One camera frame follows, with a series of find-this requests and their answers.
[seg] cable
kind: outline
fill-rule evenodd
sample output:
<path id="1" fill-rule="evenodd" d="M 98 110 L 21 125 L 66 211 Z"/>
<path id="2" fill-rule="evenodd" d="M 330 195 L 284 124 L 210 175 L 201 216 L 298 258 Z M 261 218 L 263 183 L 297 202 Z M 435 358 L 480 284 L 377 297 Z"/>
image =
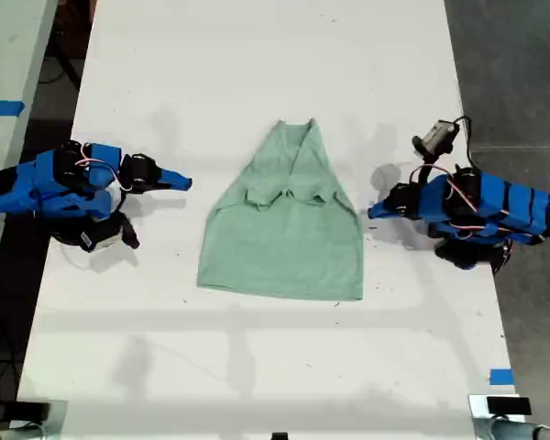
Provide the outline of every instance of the cable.
<path id="1" fill-rule="evenodd" d="M 420 165 L 418 168 L 413 170 L 412 173 L 410 174 L 410 183 L 413 182 L 413 175 L 415 174 L 415 172 L 420 170 L 423 167 L 436 168 L 437 170 L 440 170 L 440 171 L 443 171 L 444 173 L 446 173 L 446 175 L 448 176 L 448 178 L 446 178 L 446 181 L 448 182 L 448 184 L 450 185 L 450 188 L 451 188 L 450 195 L 448 195 L 448 197 L 446 197 L 446 199 L 448 200 L 450 197 L 452 197 L 452 190 L 454 190 L 458 193 L 458 195 L 460 195 L 462 200 L 465 201 L 465 203 L 468 205 L 468 207 L 472 210 L 473 213 L 477 212 L 477 207 L 470 201 L 469 197 L 466 194 L 464 194 L 462 192 L 462 190 L 460 188 L 458 188 L 457 185 L 453 182 L 454 176 L 450 173 L 450 171 L 448 171 L 448 170 L 446 170 L 442 167 L 438 167 L 437 165 L 434 165 L 432 163 L 425 163 L 423 165 Z"/>
<path id="2" fill-rule="evenodd" d="M 46 61 L 53 61 L 55 62 L 56 60 L 53 60 L 51 58 L 46 58 L 45 60 L 43 60 L 43 62 L 46 62 Z M 39 79 L 37 81 L 37 83 L 39 84 L 53 84 L 53 83 L 56 83 L 57 81 L 59 81 L 61 78 L 63 78 L 63 75 L 65 75 L 65 70 L 63 68 L 61 68 L 61 72 L 59 72 L 59 74 L 57 74 L 56 76 L 54 76 L 53 78 L 49 79 L 49 80 L 44 80 L 42 81 L 41 79 Z"/>
<path id="3" fill-rule="evenodd" d="M 104 165 L 107 169 L 110 170 L 110 172 L 112 172 L 112 175 L 114 176 L 115 181 L 118 182 L 118 185 L 120 186 L 120 188 L 123 191 L 128 192 L 128 191 L 132 190 L 132 186 L 130 186 L 129 188 L 125 188 L 122 185 L 122 183 L 120 182 L 120 178 L 118 177 L 118 174 L 116 173 L 115 169 L 112 168 L 112 166 L 110 164 L 104 162 L 103 160 L 88 158 L 85 155 L 85 153 L 83 152 L 83 148 L 87 147 L 88 145 L 90 145 L 90 144 L 85 143 L 80 147 L 80 154 L 82 155 L 83 159 L 79 159 L 77 162 L 75 162 L 75 165 L 81 166 L 81 167 L 89 167 L 89 166 L 91 166 L 90 164 Z"/>
<path id="4" fill-rule="evenodd" d="M 462 115 L 452 121 L 453 124 L 457 124 L 460 121 L 465 121 L 467 123 L 467 160 L 470 163 L 470 166 L 473 168 L 478 168 L 474 160 L 470 157 L 470 137 L 472 136 L 472 121 L 467 115 Z"/>

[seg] white wire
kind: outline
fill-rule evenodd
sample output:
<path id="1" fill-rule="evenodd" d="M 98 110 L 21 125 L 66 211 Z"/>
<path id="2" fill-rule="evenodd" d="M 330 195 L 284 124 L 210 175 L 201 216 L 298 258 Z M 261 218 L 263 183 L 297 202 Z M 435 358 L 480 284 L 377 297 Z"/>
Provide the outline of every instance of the white wire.
<path id="1" fill-rule="evenodd" d="M 120 188 L 124 191 L 130 191 L 132 190 L 132 186 L 129 187 L 129 188 L 125 188 L 124 186 L 122 186 L 122 183 L 120 182 L 120 179 L 118 178 L 118 175 L 116 174 L 116 172 L 110 167 L 110 165 L 106 162 L 104 162 L 103 160 L 99 160 L 99 159 L 91 159 L 91 158 L 88 158 L 85 153 L 83 152 L 83 148 L 88 146 L 90 144 L 88 144 L 87 142 L 85 144 L 82 144 L 82 146 L 80 147 L 80 154 L 82 155 L 83 159 L 79 159 L 77 162 L 75 162 L 75 165 L 76 166 L 80 166 L 80 167 L 89 167 L 90 163 L 103 163 L 105 165 L 105 167 L 112 173 L 112 175 L 114 176 L 114 179 L 116 182 L 118 182 L 118 185 L 120 186 Z"/>
<path id="2" fill-rule="evenodd" d="M 457 185 L 452 181 L 454 179 L 454 176 L 450 173 L 450 171 L 448 171 L 445 168 L 438 167 L 437 165 L 434 165 L 433 163 L 425 163 L 423 165 L 420 165 L 418 168 L 416 168 L 415 170 L 412 171 L 412 174 L 410 174 L 410 182 L 412 181 L 412 178 L 413 178 L 413 175 L 415 174 L 415 172 L 418 171 L 418 170 L 421 170 L 423 167 L 436 168 L 437 170 L 440 170 L 440 171 L 444 172 L 448 176 L 446 181 L 450 185 L 450 194 L 448 195 L 448 197 L 446 197 L 447 200 L 450 199 L 450 197 L 452 197 L 453 190 L 454 190 L 465 201 L 465 203 L 473 211 L 473 213 L 477 212 L 477 207 L 468 199 L 468 197 L 462 192 L 462 190 L 460 188 L 458 188 Z"/>

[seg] black cable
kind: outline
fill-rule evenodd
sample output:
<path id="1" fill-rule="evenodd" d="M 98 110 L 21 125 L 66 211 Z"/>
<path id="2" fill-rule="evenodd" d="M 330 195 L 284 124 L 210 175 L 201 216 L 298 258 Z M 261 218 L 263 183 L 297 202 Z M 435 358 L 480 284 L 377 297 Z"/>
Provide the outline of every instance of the black cable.
<path id="1" fill-rule="evenodd" d="M 470 138 L 472 136 L 472 121 L 471 121 L 470 117 L 468 117 L 467 115 L 462 115 L 462 116 L 459 116 L 454 121 L 452 121 L 452 123 L 456 124 L 460 121 L 465 121 L 466 126 L 467 126 L 467 160 L 468 160 L 468 163 L 470 163 L 470 165 L 473 168 L 478 169 L 479 167 L 475 164 L 474 160 L 470 157 Z"/>
<path id="2" fill-rule="evenodd" d="M 45 60 L 43 60 L 43 62 L 45 61 L 55 61 L 55 60 L 51 60 L 49 58 L 46 58 Z M 61 78 L 63 78 L 63 75 L 65 75 L 65 70 L 63 68 L 61 68 L 61 71 L 59 72 L 59 74 L 49 80 L 45 80 L 45 81 L 42 81 L 42 80 L 38 80 L 38 83 L 39 84 L 53 84 L 53 83 L 56 83 L 57 81 L 59 81 Z"/>

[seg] blue plastic part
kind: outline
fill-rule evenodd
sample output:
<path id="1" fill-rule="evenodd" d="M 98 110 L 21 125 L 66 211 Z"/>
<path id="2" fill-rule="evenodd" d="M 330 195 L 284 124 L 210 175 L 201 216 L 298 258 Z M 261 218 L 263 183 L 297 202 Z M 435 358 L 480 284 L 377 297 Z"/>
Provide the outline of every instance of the blue plastic part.
<path id="1" fill-rule="evenodd" d="M 92 159 L 103 160 L 112 167 L 114 172 L 118 172 L 120 169 L 120 160 L 122 159 L 122 151 L 118 147 L 92 144 Z M 90 166 L 89 181 L 96 188 L 105 188 L 114 181 L 114 175 L 105 165 L 92 163 Z"/>
<path id="2" fill-rule="evenodd" d="M 367 211 L 368 218 L 399 217 L 399 214 L 391 213 L 383 207 L 383 202 L 373 204 Z"/>
<path id="3" fill-rule="evenodd" d="M 489 385 L 513 385 L 513 371 L 510 368 L 492 368 Z"/>
<path id="4" fill-rule="evenodd" d="M 530 213 L 532 189 L 523 185 L 511 185 L 509 190 L 510 213 L 501 222 L 506 226 L 525 229 L 532 223 Z"/>
<path id="5" fill-rule="evenodd" d="M 540 235 L 546 229 L 546 209 L 550 203 L 550 196 L 546 192 L 533 190 L 532 222 L 526 228 L 532 234 Z"/>
<path id="6" fill-rule="evenodd" d="M 92 159 L 103 160 L 115 172 L 119 171 L 122 158 L 120 148 L 92 144 L 91 156 Z M 105 165 L 98 168 L 97 163 L 93 164 L 85 177 L 96 189 L 88 186 L 77 193 L 55 179 L 54 160 L 55 151 L 50 150 L 37 155 L 35 160 L 15 167 L 16 178 L 12 188 L 0 195 L 0 214 L 39 212 L 51 218 L 85 215 L 100 220 L 108 218 L 113 209 L 113 197 L 104 188 L 114 179 L 110 169 Z M 181 191 L 187 191 L 192 186 L 192 179 L 163 169 L 160 170 L 159 182 Z"/>
<path id="7" fill-rule="evenodd" d="M 485 172 L 480 175 L 480 203 L 477 214 L 481 217 L 495 215 L 503 208 L 505 181 Z"/>
<path id="8" fill-rule="evenodd" d="M 94 218 L 107 218 L 112 210 L 112 196 L 106 191 L 96 192 L 91 198 L 69 192 L 53 176 L 53 154 L 53 150 L 46 151 L 37 155 L 35 160 L 16 167 L 13 188 L 0 195 L 0 214 L 35 211 L 46 217 L 92 215 Z M 78 209 L 66 210 L 69 206 L 77 206 Z"/>
<path id="9" fill-rule="evenodd" d="M 19 116 L 24 109 L 21 101 L 0 101 L 0 116 Z"/>
<path id="10" fill-rule="evenodd" d="M 161 170 L 161 176 L 159 178 L 159 183 L 168 183 L 171 185 L 172 190 L 187 191 L 192 186 L 192 179 L 183 177 L 179 172 Z"/>
<path id="11" fill-rule="evenodd" d="M 441 175 L 432 179 L 422 188 L 418 213 L 426 222 L 437 223 L 450 219 L 442 207 L 446 185 L 448 185 L 446 176 Z"/>
<path id="12" fill-rule="evenodd" d="M 497 234 L 498 231 L 499 227 L 497 225 L 495 225 L 494 223 L 486 223 L 485 229 L 483 229 L 482 231 L 477 231 L 476 234 L 481 237 L 490 237 Z"/>

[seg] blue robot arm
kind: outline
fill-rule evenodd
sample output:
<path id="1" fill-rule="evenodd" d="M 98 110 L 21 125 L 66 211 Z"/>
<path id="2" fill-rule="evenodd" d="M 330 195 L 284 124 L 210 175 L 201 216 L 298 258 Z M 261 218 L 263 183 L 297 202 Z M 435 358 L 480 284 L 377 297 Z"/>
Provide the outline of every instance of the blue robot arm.
<path id="1" fill-rule="evenodd" d="M 436 248 L 440 258 L 461 269 L 487 261 L 496 272 L 509 259 L 514 241 L 537 245 L 550 237 L 550 194 L 474 165 L 456 167 L 454 174 L 428 182 L 438 157 L 452 151 L 458 131 L 457 121 L 438 121 L 424 139 L 415 137 L 415 149 L 424 159 L 418 181 L 411 177 L 409 183 L 398 183 L 385 200 L 369 208 L 368 217 L 422 219 L 428 236 L 443 239 Z"/>
<path id="2" fill-rule="evenodd" d="M 121 187 L 115 207 L 107 187 Z M 122 238 L 138 247 L 137 235 L 120 212 L 127 194 L 170 189 L 187 191 L 192 179 L 159 168 L 144 154 L 125 155 L 120 148 L 69 141 L 29 162 L 0 170 L 0 214 L 34 213 L 59 241 L 91 252 Z"/>

